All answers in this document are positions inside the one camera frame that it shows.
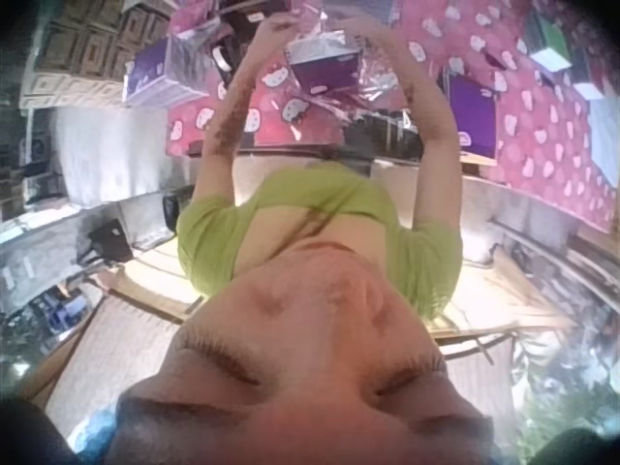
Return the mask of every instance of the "green shirt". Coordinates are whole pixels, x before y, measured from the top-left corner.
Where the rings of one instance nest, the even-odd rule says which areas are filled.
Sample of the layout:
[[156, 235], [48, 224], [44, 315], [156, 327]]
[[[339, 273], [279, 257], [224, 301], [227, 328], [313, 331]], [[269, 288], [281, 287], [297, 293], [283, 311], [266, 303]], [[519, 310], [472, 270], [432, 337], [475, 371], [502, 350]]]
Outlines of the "green shirt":
[[435, 222], [403, 228], [385, 189], [333, 163], [280, 170], [241, 206], [214, 196], [185, 208], [177, 225], [178, 256], [197, 291], [215, 295], [231, 282], [255, 214], [272, 206], [360, 215], [384, 225], [387, 278], [426, 320], [439, 315], [454, 293], [462, 265], [460, 232]]

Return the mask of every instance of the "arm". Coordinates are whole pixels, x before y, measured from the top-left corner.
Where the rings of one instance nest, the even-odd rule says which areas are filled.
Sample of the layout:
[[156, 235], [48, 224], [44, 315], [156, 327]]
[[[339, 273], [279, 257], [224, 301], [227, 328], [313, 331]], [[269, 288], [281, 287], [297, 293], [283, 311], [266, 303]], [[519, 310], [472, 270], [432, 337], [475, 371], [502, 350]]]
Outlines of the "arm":
[[419, 167], [414, 227], [434, 220], [458, 229], [462, 204], [462, 168], [456, 122], [440, 88], [414, 60], [406, 44], [376, 19], [340, 9], [336, 22], [380, 46], [398, 76], [424, 144]]
[[256, 86], [256, 76], [277, 50], [297, 33], [297, 18], [273, 15], [263, 21], [234, 75], [226, 98], [207, 126], [193, 201], [219, 195], [234, 203], [233, 162]]

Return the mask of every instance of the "eyelash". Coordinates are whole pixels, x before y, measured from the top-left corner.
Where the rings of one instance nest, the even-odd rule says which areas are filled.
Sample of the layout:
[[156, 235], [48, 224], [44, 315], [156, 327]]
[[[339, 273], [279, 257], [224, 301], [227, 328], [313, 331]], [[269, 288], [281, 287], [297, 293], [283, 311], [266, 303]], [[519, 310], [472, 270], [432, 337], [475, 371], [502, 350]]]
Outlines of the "eyelash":
[[394, 394], [405, 388], [418, 378], [431, 373], [445, 373], [446, 363], [442, 356], [420, 356], [409, 360], [402, 368], [394, 370], [380, 388], [375, 390], [379, 397]]
[[196, 351], [208, 358], [214, 363], [225, 375], [240, 381], [243, 384], [257, 387], [261, 383], [248, 373], [244, 364], [237, 357], [230, 354], [228, 349], [217, 341], [207, 338], [196, 338], [187, 336], [184, 338], [181, 346], [183, 349]]

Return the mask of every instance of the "purple box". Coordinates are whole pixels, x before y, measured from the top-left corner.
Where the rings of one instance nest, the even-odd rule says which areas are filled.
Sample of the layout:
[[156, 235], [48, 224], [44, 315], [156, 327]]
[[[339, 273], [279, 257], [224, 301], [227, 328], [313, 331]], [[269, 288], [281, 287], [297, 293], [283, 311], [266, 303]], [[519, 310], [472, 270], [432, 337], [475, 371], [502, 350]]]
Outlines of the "purple box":
[[444, 71], [441, 84], [456, 119], [462, 161], [496, 166], [495, 93], [450, 71]]
[[310, 95], [359, 84], [362, 49], [342, 31], [291, 42], [286, 54], [299, 85]]
[[170, 36], [136, 54], [128, 65], [123, 102], [130, 106], [170, 108], [208, 95], [211, 59], [191, 43]]

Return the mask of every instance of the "eyebrow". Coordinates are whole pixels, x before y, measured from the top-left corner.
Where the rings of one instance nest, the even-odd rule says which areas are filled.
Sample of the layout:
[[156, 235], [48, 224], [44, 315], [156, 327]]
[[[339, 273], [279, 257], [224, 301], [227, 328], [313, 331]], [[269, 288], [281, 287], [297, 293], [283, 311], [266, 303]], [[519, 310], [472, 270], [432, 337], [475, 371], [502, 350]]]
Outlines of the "eyebrow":
[[445, 416], [412, 421], [409, 427], [422, 436], [454, 435], [478, 441], [493, 440], [493, 421], [487, 417]]
[[247, 419], [244, 413], [222, 409], [209, 404], [180, 404], [158, 402], [140, 397], [123, 397], [116, 408], [118, 427], [136, 427], [148, 422], [158, 424], [187, 424], [233, 427]]

